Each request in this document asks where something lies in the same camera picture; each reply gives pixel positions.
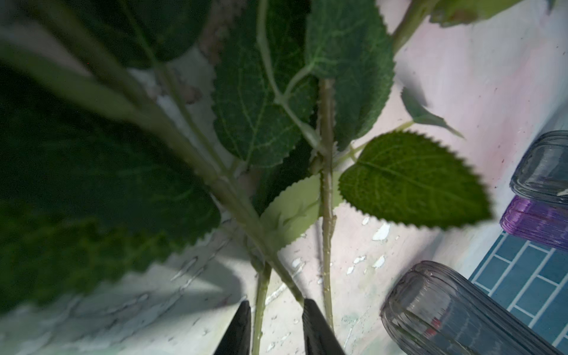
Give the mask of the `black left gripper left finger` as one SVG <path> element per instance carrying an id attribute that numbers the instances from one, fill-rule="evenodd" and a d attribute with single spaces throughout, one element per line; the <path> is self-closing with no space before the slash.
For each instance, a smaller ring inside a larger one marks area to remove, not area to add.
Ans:
<path id="1" fill-rule="evenodd" d="M 250 355 L 251 306 L 244 300 L 226 329 L 214 355 Z"/>

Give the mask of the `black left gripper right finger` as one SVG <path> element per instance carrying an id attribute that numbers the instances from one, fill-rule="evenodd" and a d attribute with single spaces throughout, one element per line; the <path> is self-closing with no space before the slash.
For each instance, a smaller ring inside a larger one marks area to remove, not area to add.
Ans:
<path id="1" fill-rule="evenodd" d="M 345 355 L 324 315 L 312 299 L 304 300 L 303 334 L 306 355 Z"/>

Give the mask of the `dark smoky glass vase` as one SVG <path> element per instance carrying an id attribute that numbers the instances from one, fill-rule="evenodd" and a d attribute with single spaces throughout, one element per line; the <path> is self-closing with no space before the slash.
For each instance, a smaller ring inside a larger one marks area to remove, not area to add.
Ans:
<path id="1" fill-rule="evenodd" d="M 399 278 L 380 316 L 406 354 L 559 353 L 468 279 L 433 261 Z"/>

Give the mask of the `purple blue ribbed glass vase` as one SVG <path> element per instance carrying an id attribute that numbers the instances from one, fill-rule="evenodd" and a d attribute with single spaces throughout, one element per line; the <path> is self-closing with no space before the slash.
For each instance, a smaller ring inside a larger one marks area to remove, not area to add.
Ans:
<path id="1" fill-rule="evenodd" d="M 509 235 L 567 251 L 567 208 L 515 196 L 500 226 Z"/>

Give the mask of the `pink glass vase with twine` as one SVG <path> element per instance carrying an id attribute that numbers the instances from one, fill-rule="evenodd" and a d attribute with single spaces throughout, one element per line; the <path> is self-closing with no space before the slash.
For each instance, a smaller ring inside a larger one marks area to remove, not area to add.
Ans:
<path id="1" fill-rule="evenodd" d="M 521 198 L 567 207 L 567 131 L 543 133 L 531 143 L 511 177 Z"/>

